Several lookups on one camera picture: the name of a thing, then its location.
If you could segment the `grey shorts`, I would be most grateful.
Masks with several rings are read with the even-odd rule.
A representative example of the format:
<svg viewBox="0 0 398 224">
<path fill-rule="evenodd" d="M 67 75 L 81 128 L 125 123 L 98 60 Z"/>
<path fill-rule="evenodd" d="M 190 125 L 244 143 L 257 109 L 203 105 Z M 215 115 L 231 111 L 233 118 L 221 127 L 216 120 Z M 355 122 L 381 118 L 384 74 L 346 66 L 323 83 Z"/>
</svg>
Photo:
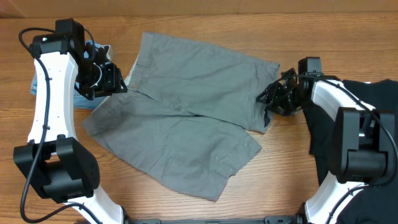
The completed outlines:
<svg viewBox="0 0 398 224">
<path fill-rule="evenodd" d="M 162 185 L 215 201 L 261 150 L 251 131 L 265 133 L 270 123 L 256 97 L 278 72 L 275 62 L 146 32 L 127 92 L 104 100 L 82 125 Z"/>
</svg>

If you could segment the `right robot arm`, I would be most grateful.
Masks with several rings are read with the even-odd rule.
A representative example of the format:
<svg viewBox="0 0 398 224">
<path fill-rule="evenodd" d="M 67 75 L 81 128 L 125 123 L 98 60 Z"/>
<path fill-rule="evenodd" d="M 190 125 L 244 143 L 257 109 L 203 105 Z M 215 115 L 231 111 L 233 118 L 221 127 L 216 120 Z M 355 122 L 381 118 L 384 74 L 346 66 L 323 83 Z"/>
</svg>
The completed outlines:
<svg viewBox="0 0 398 224">
<path fill-rule="evenodd" d="M 271 216 L 265 223 L 332 223 L 354 196 L 390 184 L 397 172 L 395 116 L 377 110 L 347 90 L 336 76 L 322 72 L 318 57 L 305 57 L 298 68 L 256 97 L 265 112 L 291 116 L 317 105 L 333 120 L 329 171 L 315 195 L 291 216 Z"/>
</svg>

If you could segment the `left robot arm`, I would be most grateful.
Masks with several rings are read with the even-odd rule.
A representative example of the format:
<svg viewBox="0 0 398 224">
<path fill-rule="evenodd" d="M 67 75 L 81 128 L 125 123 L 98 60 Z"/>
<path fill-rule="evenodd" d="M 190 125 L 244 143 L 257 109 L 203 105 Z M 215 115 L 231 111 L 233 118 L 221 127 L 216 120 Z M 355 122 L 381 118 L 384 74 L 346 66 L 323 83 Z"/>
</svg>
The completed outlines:
<svg viewBox="0 0 398 224">
<path fill-rule="evenodd" d="M 34 189 L 60 210 L 74 208 L 89 223 L 127 223 L 125 209 L 100 186 L 95 156 L 75 133 L 75 93 L 94 100 L 127 92 L 110 48 L 86 42 L 86 35 L 80 23 L 60 19 L 25 46 L 37 77 L 35 115 L 27 144 L 14 149 L 13 159 L 25 176 L 25 191 Z"/>
</svg>

